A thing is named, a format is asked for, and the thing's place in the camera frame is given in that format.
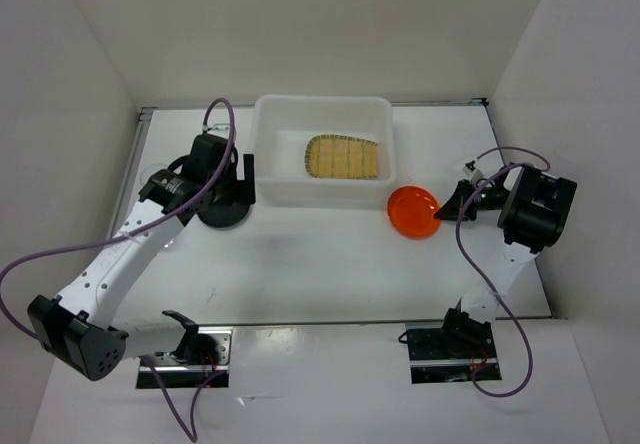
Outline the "orange plastic plate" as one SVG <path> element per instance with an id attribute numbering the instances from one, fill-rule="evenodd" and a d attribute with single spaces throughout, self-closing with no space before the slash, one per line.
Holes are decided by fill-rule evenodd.
<path id="1" fill-rule="evenodd" d="M 386 204 L 386 213 L 392 227 L 410 239 L 426 239 L 434 235 L 440 220 L 435 216 L 440 209 L 436 198 L 417 186 L 403 186 L 394 190 Z"/>

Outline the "black round dish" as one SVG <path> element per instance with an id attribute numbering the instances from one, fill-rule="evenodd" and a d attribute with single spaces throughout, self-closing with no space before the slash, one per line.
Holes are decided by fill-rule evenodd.
<path id="1" fill-rule="evenodd" d="M 213 229 L 231 229 L 241 224 L 249 215 L 250 205 L 231 204 L 210 206 L 198 213 L 200 221 Z"/>

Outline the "woven bamboo tray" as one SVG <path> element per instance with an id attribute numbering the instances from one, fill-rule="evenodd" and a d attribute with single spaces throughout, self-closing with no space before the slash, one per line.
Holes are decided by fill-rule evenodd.
<path id="1" fill-rule="evenodd" d="M 305 170 L 317 179 L 377 179 L 377 148 L 376 142 L 363 138 L 336 134 L 314 136 L 305 149 Z"/>

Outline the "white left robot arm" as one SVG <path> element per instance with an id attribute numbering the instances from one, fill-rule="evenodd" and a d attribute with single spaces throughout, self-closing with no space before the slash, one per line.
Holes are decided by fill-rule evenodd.
<path id="1" fill-rule="evenodd" d="M 112 322 L 160 250 L 193 218 L 214 229 L 240 223 L 256 201 L 255 159 L 227 139 L 198 135 L 189 154 L 153 173 L 106 246 L 55 297 L 37 296 L 27 314 L 42 348 L 91 381 L 123 359 L 127 332 Z"/>

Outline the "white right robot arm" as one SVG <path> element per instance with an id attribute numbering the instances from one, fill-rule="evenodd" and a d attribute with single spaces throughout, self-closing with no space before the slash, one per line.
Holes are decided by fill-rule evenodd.
<path id="1" fill-rule="evenodd" d="M 507 296 L 522 270 L 562 235 L 577 191 L 573 180 L 554 177 L 529 164 L 502 167 L 488 178 L 473 161 L 465 164 L 466 177 L 435 217 L 456 223 L 456 241 L 461 224 L 477 218 L 480 211 L 498 211 L 497 226 L 502 241 L 491 267 L 479 265 L 482 283 L 450 308 L 437 334 L 437 346 L 454 359 L 482 357 L 492 342 L 491 324 L 498 311 L 515 314 Z"/>

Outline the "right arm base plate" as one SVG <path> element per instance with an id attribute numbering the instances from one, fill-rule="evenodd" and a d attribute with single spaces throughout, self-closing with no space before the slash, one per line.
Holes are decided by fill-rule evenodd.
<path id="1" fill-rule="evenodd" d="M 480 344 L 445 337 L 440 323 L 410 323 L 398 342 L 408 351 L 413 384 L 470 382 L 502 379 L 491 332 Z"/>

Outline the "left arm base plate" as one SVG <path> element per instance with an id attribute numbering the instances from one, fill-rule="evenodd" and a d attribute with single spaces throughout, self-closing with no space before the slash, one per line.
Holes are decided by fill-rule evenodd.
<path id="1" fill-rule="evenodd" d="M 154 352 L 146 356 L 168 389 L 226 388 L 229 383 L 232 327 L 205 326 L 175 355 Z"/>

